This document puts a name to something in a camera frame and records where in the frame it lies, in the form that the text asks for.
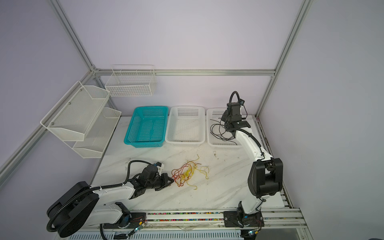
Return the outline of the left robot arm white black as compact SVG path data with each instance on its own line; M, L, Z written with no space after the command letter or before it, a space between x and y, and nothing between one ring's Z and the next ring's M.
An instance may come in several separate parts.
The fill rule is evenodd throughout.
M129 161L122 183L96 187L85 181L76 183L47 210L49 221L46 230L66 238L82 227L98 225L102 239L106 239L104 226L131 229L127 238L143 229L146 214L134 216L123 201L138 198L148 189L161 191L169 187L174 179L161 172L163 167L160 162L145 162L147 166L142 172L131 177L131 165L136 162Z

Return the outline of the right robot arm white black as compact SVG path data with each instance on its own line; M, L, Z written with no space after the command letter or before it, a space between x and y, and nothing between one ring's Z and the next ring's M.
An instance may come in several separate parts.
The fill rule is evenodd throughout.
M254 136L250 124L241 115L241 104L230 101L222 116L225 130L241 144L252 162L247 185L249 193L237 208L241 227L257 220L263 203L283 188L283 162L274 158Z

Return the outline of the right white plastic basket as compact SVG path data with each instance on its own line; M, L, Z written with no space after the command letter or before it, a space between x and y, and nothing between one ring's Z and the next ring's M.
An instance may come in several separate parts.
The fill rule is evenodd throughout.
M241 144L227 132L221 120L226 108L211 108L206 112L207 142L214 149L241 149Z

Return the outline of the white plastic basket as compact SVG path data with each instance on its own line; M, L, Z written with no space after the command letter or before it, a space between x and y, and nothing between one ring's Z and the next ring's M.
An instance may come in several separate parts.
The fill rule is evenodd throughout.
M207 142L214 149L241 149L241 144L227 132L221 120L226 108L211 108L206 112Z
M199 106L170 109L165 141L174 146L197 147L206 140L206 112Z

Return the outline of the middle white plastic basket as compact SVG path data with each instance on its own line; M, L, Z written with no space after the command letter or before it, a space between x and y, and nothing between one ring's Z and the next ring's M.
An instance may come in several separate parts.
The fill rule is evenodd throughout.
M206 140L206 112L199 106L170 109L165 141L174 146L197 147Z

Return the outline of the teal plastic basket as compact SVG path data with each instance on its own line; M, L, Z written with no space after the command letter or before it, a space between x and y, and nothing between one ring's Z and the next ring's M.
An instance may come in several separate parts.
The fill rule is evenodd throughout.
M132 115L124 143L135 148L163 146L168 124L166 106L137 107Z

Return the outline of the lower white mesh shelf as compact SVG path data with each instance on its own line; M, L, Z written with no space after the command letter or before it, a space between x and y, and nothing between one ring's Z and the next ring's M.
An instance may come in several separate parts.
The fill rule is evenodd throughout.
M83 159L99 159L103 156L113 132L120 120L121 112L103 108L90 132L82 142L76 142L72 149Z

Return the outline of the white mesh shelf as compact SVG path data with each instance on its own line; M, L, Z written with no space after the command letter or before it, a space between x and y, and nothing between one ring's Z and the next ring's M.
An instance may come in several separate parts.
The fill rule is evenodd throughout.
M82 142L76 142L72 149L83 159L99 159L103 156L113 132L120 120L121 112L103 108L90 132Z
M110 98L110 91L76 82L40 124L63 142L83 142Z

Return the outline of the upper white mesh shelf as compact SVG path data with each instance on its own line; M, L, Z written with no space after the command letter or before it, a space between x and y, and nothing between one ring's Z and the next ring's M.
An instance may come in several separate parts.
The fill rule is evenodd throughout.
M83 142L110 98L110 91L76 82L40 124L63 142Z

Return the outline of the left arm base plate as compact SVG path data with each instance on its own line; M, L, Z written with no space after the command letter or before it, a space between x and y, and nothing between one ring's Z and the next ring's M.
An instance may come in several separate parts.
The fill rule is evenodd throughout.
M115 224L103 224L103 229L135 229L140 222L145 222L147 214L144 212L131 213L129 216L123 214Z

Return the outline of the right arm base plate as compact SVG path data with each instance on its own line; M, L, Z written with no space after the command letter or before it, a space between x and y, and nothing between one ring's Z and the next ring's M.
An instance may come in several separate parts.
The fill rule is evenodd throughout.
M223 215L226 228L259 228L265 226L261 212L247 215L237 211L224 211Z

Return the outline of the aluminium frame back bar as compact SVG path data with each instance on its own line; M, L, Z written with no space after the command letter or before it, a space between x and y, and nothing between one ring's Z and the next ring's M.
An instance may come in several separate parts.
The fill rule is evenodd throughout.
M224 69L224 70L209 70L209 69L98 69L95 70L94 73L97 76L110 76L112 73L136 73L136 72L144 72L155 74L156 76L267 76L272 77L275 75L275 70L268 69Z

